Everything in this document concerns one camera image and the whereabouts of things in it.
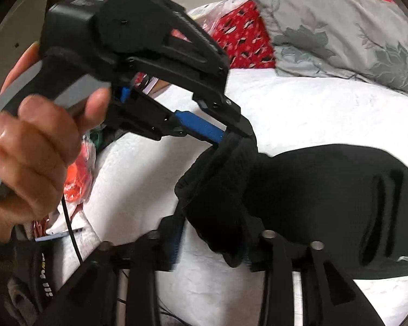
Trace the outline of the person's left hand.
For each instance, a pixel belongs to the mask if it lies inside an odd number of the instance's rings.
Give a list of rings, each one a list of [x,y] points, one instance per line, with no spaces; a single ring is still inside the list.
[[[56,210],[82,136],[105,120],[109,101],[110,89],[100,88],[72,117],[35,94],[22,101],[17,116],[0,113],[0,178],[12,189],[0,199],[0,243],[11,239],[14,226]]]

